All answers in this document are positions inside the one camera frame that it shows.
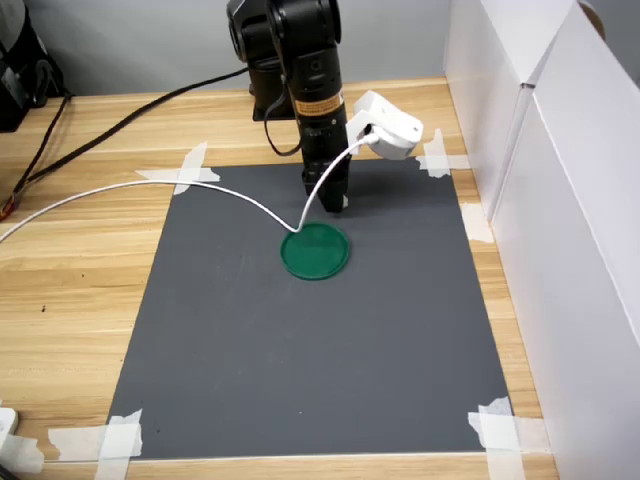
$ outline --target white camera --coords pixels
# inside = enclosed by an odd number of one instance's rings
[[[380,141],[370,145],[383,158],[404,160],[422,139],[422,122],[403,112],[382,95],[369,90],[355,103],[354,117],[347,122],[347,138],[353,145],[367,133]]]

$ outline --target black equipment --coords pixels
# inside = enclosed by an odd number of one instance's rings
[[[66,93],[20,0],[0,0],[0,132],[15,131],[31,107]]]
[[[295,114],[307,194],[329,164],[348,146],[347,114],[337,45],[341,40],[336,0],[231,0],[227,5],[238,58],[249,66],[255,96],[254,120]],[[350,156],[318,192],[324,208],[341,212]]]

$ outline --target white cable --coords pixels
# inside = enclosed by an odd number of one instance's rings
[[[217,185],[211,185],[209,183],[191,182],[191,181],[183,181],[183,180],[139,180],[135,182],[116,183],[114,185],[108,185],[106,187],[96,188],[94,190],[89,190],[87,192],[72,195],[71,197],[65,198],[63,200],[60,200],[59,202],[49,205],[48,207],[45,207],[42,210],[39,210],[29,215],[27,218],[25,218],[19,223],[16,223],[13,227],[7,230],[2,236],[0,236],[0,244],[4,242],[7,238],[9,238],[11,235],[13,235],[15,232],[20,230],[22,227],[24,227],[27,223],[31,222],[32,220],[35,220],[39,216],[44,215],[45,213],[53,210],[54,208],[58,208],[62,205],[65,205],[66,203],[72,202],[74,200],[78,200],[80,198],[89,197],[96,193],[108,192],[109,190],[115,190],[117,188],[123,188],[123,187],[134,187],[137,185],[190,185],[194,187],[202,187],[202,188],[209,188],[211,190],[217,190],[219,192],[227,193],[229,195],[233,195],[234,197],[238,197],[242,200],[249,202],[250,204],[258,207],[260,210],[265,212],[267,215],[269,215],[271,218],[273,218],[276,222],[278,222],[284,228],[289,230],[291,233],[298,233],[300,230],[302,230],[302,227],[304,226],[304,223],[307,219],[307,214],[309,213],[309,208],[311,207],[311,203],[313,202],[313,199],[315,198],[316,194],[318,193],[318,190],[320,189],[322,184],[325,182],[329,174],[333,171],[333,169],[336,168],[336,166],[347,155],[349,155],[349,152],[351,152],[353,149],[358,148],[362,145],[371,145],[373,143],[378,142],[379,139],[380,138],[375,134],[366,135],[358,142],[354,143],[353,145],[350,145],[345,151],[343,151],[340,155],[338,155],[333,162],[331,162],[327,170],[320,177],[320,180],[318,180],[318,183],[316,183],[315,187],[311,192],[311,195],[309,195],[309,198],[307,199],[307,203],[305,204],[304,209],[302,210],[302,215],[300,216],[300,222],[298,222],[297,228],[294,228],[291,225],[289,225],[282,218],[280,218],[278,215],[273,213],[273,211],[271,211],[269,208],[262,205],[257,200],[254,200],[253,198],[248,197],[247,195],[243,195],[242,193],[236,192],[235,190],[219,187]]]

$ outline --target white plastic object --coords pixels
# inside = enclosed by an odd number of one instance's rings
[[[0,408],[0,451],[7,438],[18,427],[18,414],[13,408]]]
[[[422,139],[422,122],[403,112],[382,95],[369,90],[353,106],[354,116],[347,122],[347,138],[353,145],[366,133],[380,140],[370,145],[383,158],[404,160]],[[352,153],[359,153],[360,148]]]

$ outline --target black cable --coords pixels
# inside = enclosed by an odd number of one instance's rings
[[[278,97],[278,99],[273,102],[271,105],[269,105],[269,108],[267,108],[267,111],[264,112],[264,133],[267,134],[267,140],[269,141],[269,145],[271,145],[271,148],[273,149],[274,152],[276,152],[278,155],[280,155],[281,157],[290,157],[291,155],[295,154],[298,150],[300,150],[300,147],[302,147],[302,137],[300,138],[300,141],[298,142],[298,145],[296,145],[292,150],[289,150],[288,152],[281,152],[280,150],[278,150],[276,148],[276,146],[273,144],[273,142],[271,141],[271,137],[269,136],[269,127],[267,126],[267,121],[269,120],[269,116],[271,116],[271,113],[278,108],[279,106],[281,106],[284,101],[287,98],[287,85],[284,83],[282,83],[282,93],[280,94],[280,96]]]
[[[1,464],[0,464],[0,479],[2,479],[2,480],[20,480],[20,478],[18,478],[16,475],[11,473],[9,470],[4,468]]]
[[[38,160],[40,160],[40,157],[42,156],[42,152],[44,152],[44,149],[46,148],[47,143],[49,142],[49,138],[51,137],[51,133],[53,133],[53,129],[55,128],[56,123],[58,123],[58,120],[60,119],[60,116],[62,115],[62,112],[64,111],[64,107],[67,105],[67,103],[69,103],[69,101],[71,100],[72,96],[73,95],[67,93],[67,94],[65,94],[64,98],[62,99],[62,102],[60,103],[60,107],[58,108],[58,111],[56,112],[55,117],[53,117],[53,120],[49,124],[49,128],[47,128],[47,133],[44,134],[44,138],[42,139],[42,143],[40,144],[40,148],[38,148],[38,151],[36,152],[35,157],[33,157],[33,160],[31,160],[31,163],[29,164],[29,166],[27,167],[25,172],[22,174],[22,177],[20,178],[20,180],[18,180],[18,183],[16,184],[16,186],[13,189],[12,193],[14,195],[17,194],[18,192],[20,192],[20,190],[22,190],[24,188],[25,184],[27,183],[27,179],[29,178],[29,174],[31,173],[31,170],[33,170],[33,168],[38,163]]]
[[[38,180],[40,178],[43,178],[44,176],[55,172],[59,168],[63,167],[67,163],[69,163],[71,160],[79,157],[83,153],[91,150],[93,147],[101,144],[102,142],[107,140],[109,137],[113,136],[115,133],[117,133],[118,131],[122,130],[124,127],[129,125],[136,118],[144,115],[145,113],[147,113],[148,111],[154,109],[158,105],[161,105],[161,104],[167,102],[168,100],[171,100],[172,98],[177,97],[178,95],[182,95],[183,93],[186,93],[186,92],[188,92],[190,90],[194,90],[196,88],[204,87],[205,85],[211,85],[213,83],[221,82],[221,81],[227,80],[229,78],[237,77],[238,75],[242,75],[243,73],[247,72],[248,70],[249,69],[245,67],[245,68],[242,68],[242,69],[237,70],[235,72],[229,73],[227,75],[222,75],[220,77],[211,78],[209,80],[204,80],[204,81],[198,82],[198,83],[193,83],[191,85],[187,85],[186,87],[182,87],[182,88],[179,88],[177,90],[174,90],[173,92],[169,92],[169,93],[167,93],[167,94],[165,94],[165,95],[153,100],[152,102],[147,103],[146,105],[143,105],[142,107],[138,108],[137,110],[135,110],[132,113],[130,113],[129,115],[127,115],[124,119],[120,120],[118,123],[116,123],[113,127],[111,127],[109,130],[107,130],[103,134],[101,134],[98,137],[94,138],[90,142],[85,143],[81,147],[76,148],[74,151],[66,154],[61,159],[57,160],[56,162],[52,163],[51,165],[49,165],[49,166],[43,168],[42,170],[34,173],[33,175],[29,176],[31,170],[33,170],[33,168],[35,167],[36,163],[38,162],[38,160],[42,156],[42,153],[44,152],[44,149],[45,149],[45,147],[46,147],[46,145],[47,145],[47,143],[49,141],[49,138],[51,137],[51,133],[53,132],[53,129],[55,128],[56,123],[58,122],[58,119],[62,115],[62,112],[63,112],[65,106],[69,103],[69,101],[73,97],[73,95],[71,95],[69,92],[65,91],[65,96],[64,96],[64,98],[62,100],[62,103],[60,104],[60,108],[58,109],[58,112],[56,113],[56,115],[53,118],[51,124],[49,125],[49,128],[47,129],[47,132],[45,133],[45,136],[44,136],[44,138],[42,140],[42,143],[40,144],[40,148],[38,149],[38,152],[36,153],[36,155],[33,158],[33,160],[31,160],[31,163],[27,167],[27,170],[25,171],[25,173],[22,175],[22,177],[20,178],[20,180],[16,184],[16,187],[14,188],[11,196],[7,199],[7,201],[5,202],[4,206],[0,210],[0,221],[2,221],[5,218],[7,218],[11,214],[11,212],[13,212],[13,210],[16,207],[16,201],[17,201],[18,195],[27,186],[29,186],[31,183],[35,182],[36,180]]]
[[[169,92],[169,93],[161,96],[160,98],[156,98],[154,101],[152,101],[150,103],[147,103],[146,105],[143,105],[142,107],[138,108],[137,110],[131,112],[129,115],[127,115],[125,118],[120,120],[118,123],[116,123],[109,130],[104,132],[102,135],[99,135],[98,137],[94,138],[90,142],[87,142],[84,145],[82,145],[81,147],[76,148],[73,152],[70,152],[70,153],[66,154],[60,160],[52,163],[48,167],[43,168],[42,170],[40,170],[37,173],[34,173],[33,175],[31,175],[31,177],[29,177],[27,183],[31,183],[31,182],[37,180],[38,178],[43,177],[44,175],[48,175],[49,173],[55,172],[60,167],[63,167],[64,165],[69,163],[74,158],[79,157],[83,153],[91,150],[93,147],[95,147],[97,145],[100,145],[102,142],[107,140],[109,137],[113,136],[113,134],[119,132],[124,127],[129,125],[136,118],[144,115],[149,110],[153,110],[158,105],[162,105],[163,103],[167,102],[168,100],[171,100],[172,98],[177,97],[178,95],[182,95],[183,93],[186,93],[186,92],[188,92],[190,90],[194,90],[196,88],[204,87],[205,85],[211,85],[213,83],[221,82],[221,81],[227,80],[229,78],[237,77],[238,75],[242,75],[243,73],[248,72],[248,71],[249,71],[249,69],[245,67],[245,68],[243,68],[241,70],[237,70],[237,71],[235,71],[233,73],[229,73],[227,75],[222,75],[220,77],[211,78],[209,80],[204,80],[202,82],[198,82],[198,83],[193,83],[191,85],[187,85],[186,87],[182,87],[182,88],[179,88],[177,90],[174,90],[173,92]]]

